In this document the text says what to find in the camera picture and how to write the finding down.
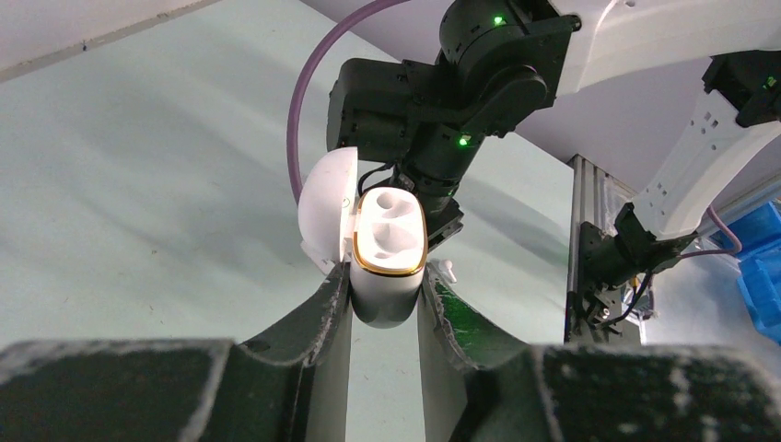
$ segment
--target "blue container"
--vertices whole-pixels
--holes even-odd
[[[743,243],[743,251],[738,254],[740,260],[746,260],[764,250],[773,249],[781,244],[781,215],[775,204],[768,203],[729,225]],[[715,235],[725,249],[733,247],[732,242],[723,233]]]
[[[749,308],[754,327],[781,344],[781,244],[763,248],[740,263],[738,287]]]

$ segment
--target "white wall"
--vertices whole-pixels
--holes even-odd
[[[84,41],[88,48],[119,29],[152,26],[186,6],[214,1],[0,0],[0,81],[81,50]]]
[[[341,19],[368,0],[301,0]],[[432,62],[439,21],[452,0],[413,0],[382,12],[356,33],[398,59]],[[634,189],[653,178],[694,110],[709,60],[607,80],[535,112],[518,129],[563,161],[581,154]],[[781,170],[781,139],[768,146],[719,197],[724,201]]]

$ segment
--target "open case lid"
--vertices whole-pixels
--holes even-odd
[[[298,228],[304,243],[320,257],[342,262],[350,217],[356,204],[358,149],[329,152],[307,177],[298,200]]]

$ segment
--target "purple cable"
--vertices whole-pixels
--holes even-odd
[[[702,250],[702,251],[695,251],[692,253],[687,253],[685,255],[681,256],[682,260],[688,259],[688,258],[694,258],[697,256],[707,256],[707,255],[737,255],[738,253],[743,251],[743,244],[740,242],[740,239],[737,235],[735,235],[735,232],[729,229],[727,226],[727,223],[721,220],[721,218],[718,217],[718,214],[716,213],[716,209],[713,208],[713,206],[708,207],[707,210],[708,216],[710,216],[710,219],[713,221],[713,224],[715,224],[718,228],[721,229],[722,232],[724,232],[725,235],[727,235],[727,238],[732,242],[733,247],[732,249],[726,249],[726,250]]]
[[[296,204],[301,197],[304,184],[301,179],[301,167],[298,164],[298,126],[301,122],[301,108],[304,105],[304,95],[317,66],[331,47],[345,34],[361,21],[389,7],[409,2],[410,0],[375,0],[340,21],[317,45],[312,55],[298,76],[296,88],[293,90],[293,98],[290,100],[290,112],[287,114],[287,174],[290,176],[290,188],[296,198]]]

